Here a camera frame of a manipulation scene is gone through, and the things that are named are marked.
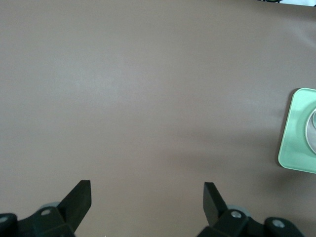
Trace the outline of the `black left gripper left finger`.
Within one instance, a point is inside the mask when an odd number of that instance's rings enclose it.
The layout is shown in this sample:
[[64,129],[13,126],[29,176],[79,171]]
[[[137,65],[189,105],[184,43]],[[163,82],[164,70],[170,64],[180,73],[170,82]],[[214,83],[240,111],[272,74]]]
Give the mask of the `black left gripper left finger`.
[[23,220],[18,220],[14,213],[2,213],[0,235],[2,237],[74,237],[91,203],[91,182],[81,180],[56,207],[43,207]]

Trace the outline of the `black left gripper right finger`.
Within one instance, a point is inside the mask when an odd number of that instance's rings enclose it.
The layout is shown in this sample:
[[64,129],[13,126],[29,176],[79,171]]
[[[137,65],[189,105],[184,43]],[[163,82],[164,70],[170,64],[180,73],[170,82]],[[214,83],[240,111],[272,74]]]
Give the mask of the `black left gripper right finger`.
[[303,235],[286,219],[269,217],[260,224],[245,212],[228,207],[212,182],[204,183],[203,210],[208,226],[198,234],[199,237],[301,237]]

